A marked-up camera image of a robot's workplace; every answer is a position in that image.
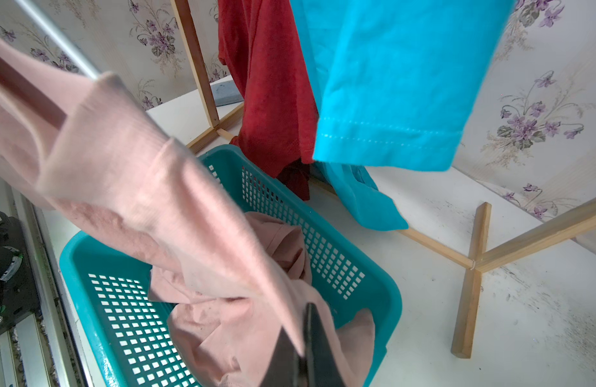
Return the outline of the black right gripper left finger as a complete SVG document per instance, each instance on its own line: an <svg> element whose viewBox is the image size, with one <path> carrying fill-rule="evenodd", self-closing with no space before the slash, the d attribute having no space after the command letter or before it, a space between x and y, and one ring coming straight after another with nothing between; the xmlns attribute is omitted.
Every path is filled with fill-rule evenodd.
<svg viewBox="0 0 596 387"><path fill-rule="evenodd" d="M281 329L261 387L298 387L303 385L302 358L288 334Z"/></svg>

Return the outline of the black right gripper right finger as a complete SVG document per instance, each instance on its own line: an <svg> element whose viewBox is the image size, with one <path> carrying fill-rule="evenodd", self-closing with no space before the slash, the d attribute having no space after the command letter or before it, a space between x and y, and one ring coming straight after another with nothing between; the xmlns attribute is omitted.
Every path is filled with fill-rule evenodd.
<svg viewBox="0 0 596 387"><path fill-rule="evenodd" d="M343 387L317 306L307 304L304 316L304 386Z"/></svg>

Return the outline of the pink t-shirt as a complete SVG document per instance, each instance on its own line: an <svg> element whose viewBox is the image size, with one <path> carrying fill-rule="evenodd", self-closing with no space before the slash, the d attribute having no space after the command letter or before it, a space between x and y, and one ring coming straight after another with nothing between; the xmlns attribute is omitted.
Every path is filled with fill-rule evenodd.
<svg viewBox="0 0 596 387"><path fill-rule="evenodd" d="M0 39L0 177L101 243L150 264L150 298L173 305L171 339L205 386L259 386L281 329L305 353L317 306L345 386L375 350L368 310L336 328L312 287L299 227L242 212L116 74L92 80Z"/></svg>

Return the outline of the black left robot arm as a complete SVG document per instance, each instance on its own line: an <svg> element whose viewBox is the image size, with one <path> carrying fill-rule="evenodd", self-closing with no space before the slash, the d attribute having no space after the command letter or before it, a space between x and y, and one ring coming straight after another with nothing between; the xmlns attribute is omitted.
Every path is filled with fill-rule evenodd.
<svg viewBox="0 0 596 387"><path fill-rule="evenodd" d="M40 311L22 224L0 211L0 335Z"/></svg>

